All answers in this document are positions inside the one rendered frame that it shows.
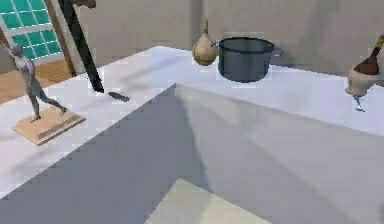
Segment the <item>window with green panes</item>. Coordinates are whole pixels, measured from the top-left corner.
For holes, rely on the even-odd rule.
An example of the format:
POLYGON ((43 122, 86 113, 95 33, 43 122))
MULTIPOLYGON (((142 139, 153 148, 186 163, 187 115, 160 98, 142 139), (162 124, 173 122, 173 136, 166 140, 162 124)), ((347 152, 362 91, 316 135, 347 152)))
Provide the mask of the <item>window with green panes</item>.
POLYGON ((44 0, 0 0, 0 28, 35 65, 64 58, 44 0))

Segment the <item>dark grey cooking pot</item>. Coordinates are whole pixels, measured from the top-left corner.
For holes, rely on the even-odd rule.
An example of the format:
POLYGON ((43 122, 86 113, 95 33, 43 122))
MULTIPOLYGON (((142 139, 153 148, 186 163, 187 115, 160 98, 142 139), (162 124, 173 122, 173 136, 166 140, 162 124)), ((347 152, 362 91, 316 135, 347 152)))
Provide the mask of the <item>dark grey cooking pot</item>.
POLYGON ((218 49, 220 74, 240 83, 262 80, 268 73, 271 58, 283 54, 272 42, 255 37, 228 37, 212 46, 218 49))

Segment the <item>grey figure statue, wooden base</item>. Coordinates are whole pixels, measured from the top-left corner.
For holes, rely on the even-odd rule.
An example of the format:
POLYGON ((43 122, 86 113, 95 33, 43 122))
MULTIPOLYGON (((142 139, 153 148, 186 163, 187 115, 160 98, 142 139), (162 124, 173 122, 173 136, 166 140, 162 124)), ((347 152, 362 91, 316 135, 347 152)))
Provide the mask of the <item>grey figure statue, wooden base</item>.
POLYGON ((11 45, 8 53, 14 58, 33 109, 30 117, 16 123, 14 131, 36 145, 43 145, 86 120, 47 96, 36 78, 33 61, 24 54, 20 44, 11 45))

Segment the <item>brown bottle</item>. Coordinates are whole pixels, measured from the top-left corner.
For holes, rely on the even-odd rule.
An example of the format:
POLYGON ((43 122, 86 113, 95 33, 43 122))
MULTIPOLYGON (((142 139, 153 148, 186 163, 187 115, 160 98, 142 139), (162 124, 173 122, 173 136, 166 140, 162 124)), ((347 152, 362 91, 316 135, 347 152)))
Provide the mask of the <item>brown bottle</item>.
POLYGON ((378 75, 380 73, 377 56, 384 45, 384 34, 378 37, 378 40, 368 58, 354 67, 354 71, 366 75, 378 75))

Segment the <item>small black flat object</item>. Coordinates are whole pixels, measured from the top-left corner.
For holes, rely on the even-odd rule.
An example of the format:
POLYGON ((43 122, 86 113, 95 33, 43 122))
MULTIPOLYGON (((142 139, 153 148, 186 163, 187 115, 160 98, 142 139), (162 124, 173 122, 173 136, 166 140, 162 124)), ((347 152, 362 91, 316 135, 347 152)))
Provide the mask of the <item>small black flat object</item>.
POLYGON ((130 97, 124 96, 117 92, 108 92, 108 95, 111 96, 114 99, 120 100, 122 102, 128 102, 130 100, 130 97))

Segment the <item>beige bowl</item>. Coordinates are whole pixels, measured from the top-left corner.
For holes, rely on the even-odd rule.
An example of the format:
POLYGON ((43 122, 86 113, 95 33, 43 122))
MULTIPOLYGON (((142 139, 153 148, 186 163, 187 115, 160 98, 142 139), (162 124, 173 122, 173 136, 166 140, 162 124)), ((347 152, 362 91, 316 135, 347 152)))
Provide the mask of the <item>beige bowl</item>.
POLYGON ((353 96, 365 96, 373 85, 384 87, 384 73, 367 75, 351 70, 347 76, 348 86, 345 91, 353 96))

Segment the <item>tan gourd vase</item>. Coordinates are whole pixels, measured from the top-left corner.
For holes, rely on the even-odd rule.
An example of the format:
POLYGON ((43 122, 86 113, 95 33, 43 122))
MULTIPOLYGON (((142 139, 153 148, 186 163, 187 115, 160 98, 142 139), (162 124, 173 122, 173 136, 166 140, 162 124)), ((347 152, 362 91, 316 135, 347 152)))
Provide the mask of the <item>tan gourd vase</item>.
POLYGON ((201 66, 209 66, 216 60, 217 48, 209 35, 208 20, 204 21, 203 32, 192 48, 192 56, 194 61, 201 66))

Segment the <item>white L-shaped counter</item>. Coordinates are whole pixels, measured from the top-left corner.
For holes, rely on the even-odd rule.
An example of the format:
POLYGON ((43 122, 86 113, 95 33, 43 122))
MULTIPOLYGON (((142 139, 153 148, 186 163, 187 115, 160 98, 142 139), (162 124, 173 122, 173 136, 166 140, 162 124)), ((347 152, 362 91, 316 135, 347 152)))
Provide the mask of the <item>white L-shaped counter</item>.
POLYGON ((0 105, 0 224, 384 224, 384 88, 162 46, 100 72, 49 88, 84 122, 43 146, 13 131, 26 98, 0 105))

